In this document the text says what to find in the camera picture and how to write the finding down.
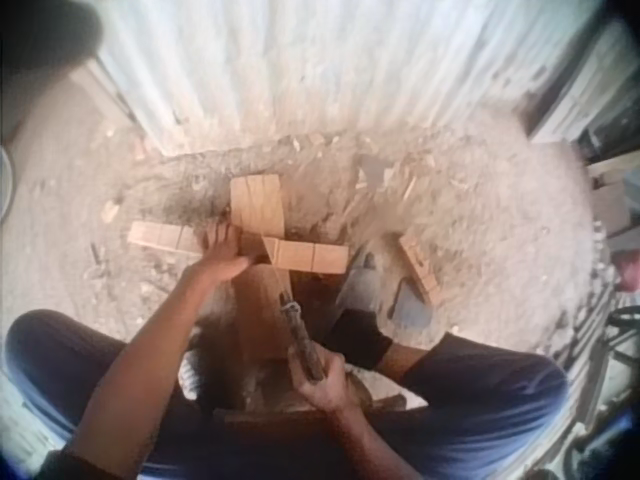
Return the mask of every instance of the sleeve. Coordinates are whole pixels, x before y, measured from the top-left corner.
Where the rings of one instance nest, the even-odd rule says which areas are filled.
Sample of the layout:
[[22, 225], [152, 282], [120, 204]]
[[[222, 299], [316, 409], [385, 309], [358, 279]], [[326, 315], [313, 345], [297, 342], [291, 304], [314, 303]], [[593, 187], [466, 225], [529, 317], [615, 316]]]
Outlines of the sleeve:
[[122, 480], [65, 450], [47, 455], [34, 480]]

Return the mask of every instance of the jeans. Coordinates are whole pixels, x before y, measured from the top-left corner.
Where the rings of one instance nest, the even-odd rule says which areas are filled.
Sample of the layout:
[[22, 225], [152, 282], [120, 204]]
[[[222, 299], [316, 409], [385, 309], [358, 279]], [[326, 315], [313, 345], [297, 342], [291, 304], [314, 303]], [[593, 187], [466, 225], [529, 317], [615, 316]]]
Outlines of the jeans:
[[[61, 313], [38, 310], [11, 326], [6, 360], [28, 407], [67, 441], [94, 388], [124, 347], [124, 342]], [[367, 416], [400, 456], [421, 474], [438, 479], [486, 478], [553, 420], [568, 390], [564, 372], [546, 357], [449, 334], [400, 383], [429, 405]], [[228, 411], [203, 414], [179, 388], [142, 474], [196, 479], [356, 476], [321, 415], [292, 413], [237, 422]]]

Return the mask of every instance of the hand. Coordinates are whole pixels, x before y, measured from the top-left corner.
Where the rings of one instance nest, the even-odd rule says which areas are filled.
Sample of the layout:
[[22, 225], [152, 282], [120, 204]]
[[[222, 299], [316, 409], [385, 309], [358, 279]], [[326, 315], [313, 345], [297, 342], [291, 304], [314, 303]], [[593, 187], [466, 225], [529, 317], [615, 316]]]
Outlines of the hand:
[[229, 223], [210, 223], [200, 236], [202, 258], [189, 267], [189, 274], [208, 285], [231, 280], [251, 265], [249, 257], [238, 255], [240, 229]]
[[300, 359], [292, 347], [289, 349], [289, 370], [294, 388], [318, 410], [338, 413], [357, 407], [349, 389], [344, 369], [344, 356], [330, 352], [314, 342], [326, 378], [315, 385], [304, 375]]

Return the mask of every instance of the sandy ground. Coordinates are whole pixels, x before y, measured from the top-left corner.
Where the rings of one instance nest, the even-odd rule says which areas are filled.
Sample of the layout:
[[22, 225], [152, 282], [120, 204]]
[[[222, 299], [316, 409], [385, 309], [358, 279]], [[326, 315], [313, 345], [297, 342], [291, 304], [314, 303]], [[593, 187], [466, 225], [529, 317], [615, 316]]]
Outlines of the sandy ground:
[[[384, 272], [379, 323], [399, 341], [428, 347], [453, 329], [533, 351], [586, 294], [592, 218], [584, 171], [568, 147], [530, 145], [508, 112], [484, 110], [459, 130], [335, 132], [320, 144], [285, 138], [176, 158], [144, 149], [141, 138], [135, 128], [113, 131], [69, 81], [25, 123], [9, 146], [18, 184], [2, 229], [3, 334], [21, 313], [51, 308], [130, 339], [188, 261], [127, 244], [131, 222], [219, 214], [229, 179], [261, 172], [281, 175], [290, 238], [371, 241]], [[362, 154], [392, 165], [386, 188], [356, 188]], [[107, 223], [109, 202], [118, 208]], [[444, 293], [424, 330], [387, 318], [408, 274], [393, 234], [409, 227]], [[210, 307], [227, 311], [232, 302], [223, 291]], [[364, 377], [374, 396], [390, 391]]]

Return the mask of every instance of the tool handle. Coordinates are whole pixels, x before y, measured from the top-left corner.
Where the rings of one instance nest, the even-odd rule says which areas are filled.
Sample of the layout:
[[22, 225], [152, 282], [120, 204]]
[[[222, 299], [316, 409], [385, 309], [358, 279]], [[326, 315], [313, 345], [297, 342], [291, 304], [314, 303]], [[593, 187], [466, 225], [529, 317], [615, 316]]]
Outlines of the tool handle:
[[289, 324], [293, 344], [298, 358], [300, 358], [300, 365], [305, 377], [313, 384], [321, 382], [325, 378], [324, 369], [318, 352], [309, 338], [307, 328], [300, 317], [300, 305], [290, 301], [282, 307], [282, 313]]

